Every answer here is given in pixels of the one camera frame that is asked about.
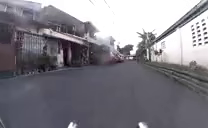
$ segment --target curb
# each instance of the curb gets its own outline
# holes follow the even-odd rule
[[[195,83],[193,83],[191,81],[183,79],[183,78],[181,78],[179,76],[175,76],[175,75],[173,75],[173,73],[168,73],[168,72],[166,72],[164,70],[160,70],[160,69],[158,69],[158,67],[156,68],[156,67],[151,66],[149,64],[144,64],[144,65],[146,67],[148,67],[148,68],[151,68],[151,69],[153,69],[153,70],[155,70],[157,72],[160,72],[160,73],[164,74],[165,76],[167,76],[169,78],[172,78],[173,80],[176,80],[177,82],[179,82],[182,85],[186,86],[190,90],[192,90],[192,91],[198,93],[199,95],[201,95],[201,96],[203,96],[203,97],[208,99],[208,89],[206,89],[204,87],[201,87],[201,86],[199,86],[199,85],[197,85],[197,84],[195,84]]]
[[[19,76],[14,76],[14,77],[11,77],[11,78],[0,79],[0,82],[1,82],[1,81],[7,81],[7,80],[14,80],[14,79],[19,79],[19,78],[24,78],[24,77],[29,77],[29,76],[36,76],[36,75],[42,75],[42,74],[48,74],[48,73],[54,73],[54,72],[60,72],[60,71],[75,70],[75,69],[82,69],[82,67],[79,67],[79,68],[61,68],[61,69],[52,70],[52,71],[47,71],[47,72],[42,72],[42,73],[34,73],[34,74],[27,74],[27,75],[19,75]]]

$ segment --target road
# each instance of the road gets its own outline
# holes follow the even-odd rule
[[[0,81],[6,128],[208,128],[208,100],[125,62]]]

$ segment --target sky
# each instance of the sky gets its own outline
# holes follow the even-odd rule
[[[112,35],[121,47],[140,38],[136,32],[158,35],[200,0],[32,0],[53,5],[81,21],[92,21],[104,35]]]

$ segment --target white wall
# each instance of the white wall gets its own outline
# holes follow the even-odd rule
[[[162,49],[163,53],[162,55],[154,55],[154,52],[152,52],[152,55],[154,56],[152,60],[158,62],[180,64],[181,43],[179,34],[179,30],[177,30],[168,37],[164,38],[163,40],[155,44],[153,46],[153,49],[157,51]]]
[[[183,65],[189,65],[194,60],[197,64],[208,68],[208,39],[204,39],[204,37],[208,38],[208,10],[155,44],[152,48],[159,50],[162,47],[162,42],[165,41],[165,49],[163,49],[163,53],[160,56],[152,53],[152,60]]]
[[[191,26],[195,25],[197,22],[201,23],[202,19],[205,19],[206,23],[206,32],[208,33],[208,10],[204,12],[202,15],[198,16],[194,20],[192,20],[190,23],[186,24],[181,29],[182,34],[182,42],[183,42],[183,63],[185,65],[188,65],[190,61],[195,60],[197,64],[203,65],[204,67],[208,68],[208,44],[204,44],[205,41],[204,37],[208,37],[208,34],[204,35],[203,31],[201,31],[200,38],[202,39],[200,42],[193,43],[192,38],[192,31]]]

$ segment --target metal gate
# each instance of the metal gate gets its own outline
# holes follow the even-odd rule
[[[22,31],[17,31],[15,37],[17,73],[34,72],[46,45],[45,38]]]

